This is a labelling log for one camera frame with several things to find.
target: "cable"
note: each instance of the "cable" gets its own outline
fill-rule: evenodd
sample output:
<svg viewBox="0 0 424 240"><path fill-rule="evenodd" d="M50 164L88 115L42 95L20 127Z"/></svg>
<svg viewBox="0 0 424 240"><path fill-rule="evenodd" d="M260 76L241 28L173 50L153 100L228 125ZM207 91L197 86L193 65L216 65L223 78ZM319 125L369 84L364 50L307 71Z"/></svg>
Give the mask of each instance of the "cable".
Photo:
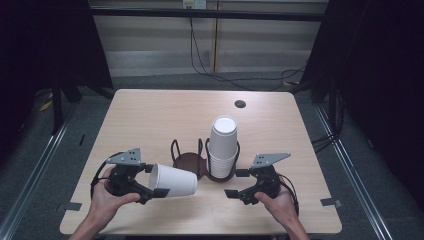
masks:
<svg viewBox="0 0 424 240"><path fill-rule="evenodd" d="M282 180L280 180L280 184L283 185L283 187L287 188L287 190L289 191L292 200L293 200L293 205L294 205L294 209L296 211L297 216L299 216L299 201L297 200L297 193L296 193L296 189L294 188L293 183L290 181L290 179L282 174L278 174L278 176L283 177L284 179L286 179L287 181L289 181L291 188Z"/></svg>
<svg viewBox="0 0 424 240"><path fill-rule="evenodd" d="M235 85L235 86L237 86L237 87L239 87L239 88L242 88L242 89L244 89L244 90L247 90L247 91L255 91L255 90L254 90L254 89L247 88L247 87L244 87L244 86L241 86L240 84L237 84L237 83L235 83L235 82L236 82L236 81L251 81L251 80L280 81L280 83L279 83L276 87L274 87L274 88L272 88L272 89L270 89L270 90L267 90L267 91L271 92L271 91L275 91L275 90L277 90L278 88L280 88L280 87L283 85L283 80L284 80L284 79L290 78L290 77L294 76L295 74L297 74L298 72L304 72L304 70L303 70L303 69L304 69L306 66L302 66L302 67L300 67L299 69L290 69L290 70L285 70L285 71L283 71L283 72L281 73L281 75L280 75L280 77L279 77L279 78L236 78L236 79L227 79L227 78L222 77L222 76L218 76L218 75L215 75L215 74L210 74L210 73L208 73L208 72L206 71L206 69L205 69L205 67L204 67L204 65L203 65L202 59L201 59L201 57L200 57L199 47L198 47L198 45L197 45L196 36L195 36L195 34L194 34L192 18L189 18L189 22L190 22L190 29L191 29L191 31L190 31L190 33L191 33L191 37L190 37L190 57L191 57L191 66L192 66L192 67L193 67L193 69L194 69L194 70L195 70L198 74L200 74L200 75L208 76L208 77L210 77L210 78L212 78L212 79L214 79L214 80L216 80L216 81L218 81L218 82L228 82L228 83L231 83L231 84L233 84L233 85ZM199 70L198 70L198 69L194 66L194 59L193 59L193 42L194 42L194 45L195 45L195 47L196 47L197 58L199 59L200 66L201 66L201 68L202 68L203 72L200 72L200 71L199 71ZM293 72L293 73L292 73L292 74L290 74L290 75L288 75L288 76L284 76L284 75L285 75L286 73L288 73L288 72Z"/></svg>
<svg viewBox="0 0 424 240"><path fill-rule="evenodd" d="M338 108L338 118L337 118L337 123L334 129L334 132L332 132L330 135L326 135L319 139L311 141L315 149L315 153L319 153L320 151L325 149L327 146L332 144L335 140L337 140L337 138L340 136L340 133L342 131L343 121L344 121L345 102L343 101L339 92L337 92L336 100L337 100L336 104Z"/></svg>
<svg viewBox="0 0 424 240"><path fill-rule="evenodd" d="M96 184L99 182L100 179L103 179L103 178L99 178L99 175L100 175L100 172L105 167L105 165L106 165L106 161L104 161L102 163L102 165L100 165L99 169L97 170L96 174L93 177L93 180L91 181L91 184L90 184L90 198L91 199L93 198L93 194L94 194L94 186L96 186Z"/></svg>

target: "metal rail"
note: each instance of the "metal rail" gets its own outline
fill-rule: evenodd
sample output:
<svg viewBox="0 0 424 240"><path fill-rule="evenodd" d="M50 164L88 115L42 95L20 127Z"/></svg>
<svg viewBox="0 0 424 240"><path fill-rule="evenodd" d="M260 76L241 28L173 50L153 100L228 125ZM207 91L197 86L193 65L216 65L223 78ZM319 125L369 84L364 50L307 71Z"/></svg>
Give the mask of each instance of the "metal rail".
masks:
<svg viewBox="0 0 424 240"><path fill-rule="evenodd" d="M322 125L327 132L327 135L331 135L333 133L331 126L328 122L328 116L325 110L322 107L317 107L316 111L321 120ZM362 207L370 221L372 227L374 228L375 233L377 234L378 239L392 240L393 237L390 234L390 231L384 222L383 217L380 214L380 211L374 204L371 196L369 195L365 185L363 184L361 177L355 169L355 165L352 163L349 155L347 154L342 142L339 139L334 140L332 143L334 150L337 153L337 156L340 159L340 162L347 174L347 177L352 184L353 189L355 190L356 196L361 202Z"/></svg>
<svg viewBox="0 0 424 240"><path fill-rule="evenodd" d="M223 18L252 19L278 21L322 22L324 14L283 13L283 12L251 12L229 10L199 10L199 9L149 9L126 7L90 7L90 8L33 8L32 12L41 14L83 14L97 16L132 16L132 17L177 17L177 18Z"/></svg>
<svg viewBox="0 0 424 240"><path fill-rule="evenodd" d="M30 201L37 190L38 185L40 184L44 173L49 166L51 159L53 158L54 153L56 152L57 147L59 146L60 141L62 140L66 129L68 127L69 120L71 119L73 113L77 108L77 104L73 104L69 112L68 117L65 119L62 126L58 129L55 135L52 135L46 148L44 149L43 154L38 160L37 165L34 167L34 170L31 173L31 176L28 178L24 188L13 204L12 208L7 213L5 219L3 220L0 226L0 239L9 240L12 239L26 209L28 208Z"/></svg>

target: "hand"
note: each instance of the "hand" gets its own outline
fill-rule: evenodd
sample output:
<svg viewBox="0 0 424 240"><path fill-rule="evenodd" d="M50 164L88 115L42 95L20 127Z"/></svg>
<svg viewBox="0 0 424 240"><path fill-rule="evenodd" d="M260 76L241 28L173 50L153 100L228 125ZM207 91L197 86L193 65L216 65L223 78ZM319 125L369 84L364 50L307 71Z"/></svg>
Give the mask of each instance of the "hand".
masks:
<svg viewBox="0 0 424 240"><path fill-rule="evenodd" d="M280 223L290 236L290 239L309 239L300 222L289 190L280 186L280 192L274 199L263 192L255 193L255 198L264 204L265 208Z"/></svg>
<svg viewBox="0 0 424 240"><path fill-rule="evenodd" d="M113 168L106 169L102 178L109 177ZM137 193L129 193L121 197L113 196L105 188L106 181L107 179L101 179L94 186L93 198L91 199L87 217L78 226L70 239L91 239L95 237L113 219L121 206L140 199L140 195Z"/></svg>

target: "small black circle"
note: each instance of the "small black circle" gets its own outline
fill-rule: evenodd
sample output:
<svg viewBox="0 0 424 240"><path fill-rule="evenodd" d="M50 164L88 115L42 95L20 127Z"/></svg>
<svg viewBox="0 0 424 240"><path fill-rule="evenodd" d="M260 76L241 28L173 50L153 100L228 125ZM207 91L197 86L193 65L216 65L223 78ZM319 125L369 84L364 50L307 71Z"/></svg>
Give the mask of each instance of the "small black circle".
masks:
<svg viewBox="0 0 424 240"><path fill-rule="evenodd" d="M236 105L236 107L238 107L238 108L244 108L244 107L246 107L246 102L245 102L245 101L243 101L243 100L237 100L237 101L234 103L234 105Z"/></svg>

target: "wooden table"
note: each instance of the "wooden table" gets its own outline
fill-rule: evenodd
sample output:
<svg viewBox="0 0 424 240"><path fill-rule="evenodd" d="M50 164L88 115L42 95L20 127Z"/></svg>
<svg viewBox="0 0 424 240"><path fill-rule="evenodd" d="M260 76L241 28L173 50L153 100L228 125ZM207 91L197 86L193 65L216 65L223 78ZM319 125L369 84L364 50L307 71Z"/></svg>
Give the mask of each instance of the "wooden table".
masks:
<svg viewBox="0 0 424 240"><path fill-rule="evenodd" d="M243 100L246 107L235 106ZM197 152L198 139L210 136L214 119L231 115L238 123L241 152L237 168L249 168L257 153L290 152L291 157L274 164L295 185L300 220L309 233L338 233L341 223L334 206L323 207L330 198L326 182L293 95L243 91L119 90L115 94L97 136L71 202L79 211L67 211L60 226L72 234L90 206L90 183L105 159L117 152L140 147L142 160L172 166L170 146L178 140L181 153ZM147 186L149 174L137 181ZM216 183L206 176L193 196L152 199L119 209L103 230L123 235L281 234L285 230L261 203L244 205L228 199L224 189L243 190L256 179L233 177Z"/></svg>

